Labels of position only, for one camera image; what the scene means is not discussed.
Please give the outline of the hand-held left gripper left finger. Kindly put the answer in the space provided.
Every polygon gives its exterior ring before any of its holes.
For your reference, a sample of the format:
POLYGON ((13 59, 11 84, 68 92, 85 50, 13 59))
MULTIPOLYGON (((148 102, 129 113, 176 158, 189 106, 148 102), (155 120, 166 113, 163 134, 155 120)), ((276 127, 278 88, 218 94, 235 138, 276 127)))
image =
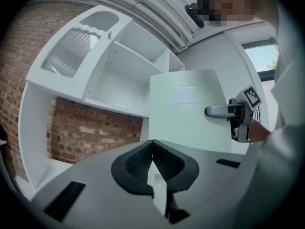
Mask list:
POLYGON ((130 194, 153 195, 153 188, 147 184, 148 172, 153 161, 152 141, 119 155, 112 163, 111 173, 116 183, 130 194))

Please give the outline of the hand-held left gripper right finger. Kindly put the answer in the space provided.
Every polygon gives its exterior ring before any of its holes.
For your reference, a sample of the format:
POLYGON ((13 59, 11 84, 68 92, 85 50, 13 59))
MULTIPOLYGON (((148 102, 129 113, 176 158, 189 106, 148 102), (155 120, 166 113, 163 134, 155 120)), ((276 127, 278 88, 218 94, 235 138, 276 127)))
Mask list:
POLYGON ((199 175, 199 165, 194 158, 157 140, 152 141, 152 159, 169 192, 188 190, 199 175))

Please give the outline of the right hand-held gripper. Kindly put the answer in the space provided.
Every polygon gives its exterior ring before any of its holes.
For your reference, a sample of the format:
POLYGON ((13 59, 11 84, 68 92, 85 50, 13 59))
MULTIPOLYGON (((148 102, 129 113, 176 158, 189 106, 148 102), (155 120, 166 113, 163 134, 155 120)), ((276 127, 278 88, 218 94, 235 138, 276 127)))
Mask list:
POLYGON ((250 143, 249 128, 254 121, 255 111, 262 103, 252 85, 243 89, 229 105, 213 105, 205 108, 210 117, 228 117, 231 125, 232 139, 239 143, 250 143))

